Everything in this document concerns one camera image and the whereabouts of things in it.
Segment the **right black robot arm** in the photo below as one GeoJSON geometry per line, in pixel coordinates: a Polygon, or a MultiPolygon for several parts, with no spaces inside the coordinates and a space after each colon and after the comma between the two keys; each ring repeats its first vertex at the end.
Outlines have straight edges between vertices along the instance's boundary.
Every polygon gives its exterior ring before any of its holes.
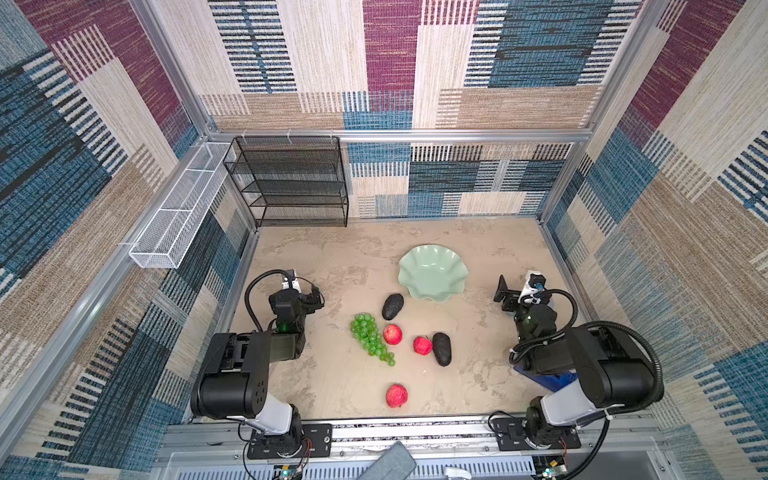
{"type": "Polygon", "coordinates": [[[644,410],[664,394],[658,355],[638,332],[610,321],[578,324],[576,298],[549,288],[538,271],[519,290],[498,281],[493,300],[511,314],[518,342],[510,365],[532,379],[574,375],[569,384],[532,400],[506,436],[532,449],[571,447],[575,430],[595,420],[644,410]]]}

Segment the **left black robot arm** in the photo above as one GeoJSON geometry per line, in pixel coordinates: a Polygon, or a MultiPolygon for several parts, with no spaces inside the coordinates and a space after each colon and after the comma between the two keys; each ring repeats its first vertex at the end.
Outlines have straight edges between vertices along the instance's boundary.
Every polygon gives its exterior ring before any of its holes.
{"type": "Polygon", "coordinates": [[[306,319],[325,306],[321,290],[293,270],[271,269],[245,288],[243,302],[255,329],[249,333],[217,333],[210,342],[193,382],[190,408],[194,416],[237,425],[244,443],[241,459],[302,459],[312,454],[298,408],[269,392],[273,364],[297,360],[306,345],[306,319]],[[251,294],[263,280],[278,276],[281,289],[268,297],[274,318],[258,320],[251,294]]]}

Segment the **blue block under right arm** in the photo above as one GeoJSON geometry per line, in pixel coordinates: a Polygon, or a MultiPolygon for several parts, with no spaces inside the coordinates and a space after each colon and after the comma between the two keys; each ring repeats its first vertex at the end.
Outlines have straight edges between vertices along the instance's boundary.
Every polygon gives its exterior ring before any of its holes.
{"type": "Polygon", "coordinates": [[[532,380],[533,382],[551,392],[557,392],[578,379],[578,375],[572,372],[549,375],[533,375],[526,373],[520,365],[514,366],[513,369],[517,373],[520,373],[524,377],[532,380]]]}

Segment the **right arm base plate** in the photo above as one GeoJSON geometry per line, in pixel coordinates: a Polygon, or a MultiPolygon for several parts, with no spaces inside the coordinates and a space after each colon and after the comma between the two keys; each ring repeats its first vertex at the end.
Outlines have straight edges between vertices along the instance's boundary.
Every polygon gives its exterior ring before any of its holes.
{"type": "Polygon", "coordinates": [[[526,420],[520,417],[494,416],[489,420],[498,449],[503,452],[533,450],[578,449],[582,443],[575,428],[544,427],[530,437],[526,420]]]}

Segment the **green grape bunch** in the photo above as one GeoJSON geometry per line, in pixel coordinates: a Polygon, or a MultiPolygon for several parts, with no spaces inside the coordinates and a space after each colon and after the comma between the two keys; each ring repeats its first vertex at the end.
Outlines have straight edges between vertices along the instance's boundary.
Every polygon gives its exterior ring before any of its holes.
{"type": "Polygon", "coordinates": [[[383,333],[372,315],[356,314],[350,322],[350,332],[369,356],[378,358],[390,367],[396,365],[395,355],[389,350],[383,333]]]}

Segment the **red apple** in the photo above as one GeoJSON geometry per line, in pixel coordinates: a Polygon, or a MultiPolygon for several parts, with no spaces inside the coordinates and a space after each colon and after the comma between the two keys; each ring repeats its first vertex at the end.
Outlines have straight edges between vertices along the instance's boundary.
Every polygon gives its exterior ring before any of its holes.
{"type": "Polygon", "coordinates": [[[429,355],[433,350],[433,343],[427,337],[418,336],[413,341],[413,350],[422,356],[429,355]]]}
{"type": "Polygon", "coordinates": [[[403,385],[394,384],[387,390],[385,400],[390,408],[400,408],[408,401],[408,390],[403,385]]]}
{"type": "Polygon", "coordinates": [[[387,325],[383,331],[383,339],[389,345],[398,345],[403,339],[403,332],[397,325],[387,325]]]}

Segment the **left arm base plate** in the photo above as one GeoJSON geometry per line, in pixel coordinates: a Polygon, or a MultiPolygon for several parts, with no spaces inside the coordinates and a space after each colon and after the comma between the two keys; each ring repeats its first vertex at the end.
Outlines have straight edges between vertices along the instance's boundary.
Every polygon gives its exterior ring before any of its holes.
{"type": "Polygon", "coordinates": [[[333,426],[330,423],[290,427],[281,435],[252,433],[247,444],[247,460],[310,459],[330,456],[333,426]]]}

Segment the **red apple front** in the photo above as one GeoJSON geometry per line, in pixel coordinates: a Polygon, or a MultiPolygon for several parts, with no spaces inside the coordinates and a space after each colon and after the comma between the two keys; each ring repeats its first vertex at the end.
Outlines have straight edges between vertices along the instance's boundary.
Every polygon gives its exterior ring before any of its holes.
{"type": "Polygon", "coordinates": [[[408,390],[403,385],[394,384],[387,390],[385,400],[390,408],[400,408],[408,401],[408,390]]]}

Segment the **dark avocado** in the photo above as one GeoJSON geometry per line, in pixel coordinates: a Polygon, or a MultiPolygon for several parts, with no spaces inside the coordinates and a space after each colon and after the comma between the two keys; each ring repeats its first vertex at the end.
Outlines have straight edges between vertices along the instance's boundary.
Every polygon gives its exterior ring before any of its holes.
{"type": "Polygon", "coordinates": [[[383,306],[381,315],[386,321],[393,320],[404,306],[404,297],[400,293],[390,294],[383,306]]]}
{"type": "Polygon", "coordinates": [[[443,332],[435,333],[432,338],[432,352],[440,366],[447,367],[450,365],[452,362],[452,345],[450,337],[443,332]]]}

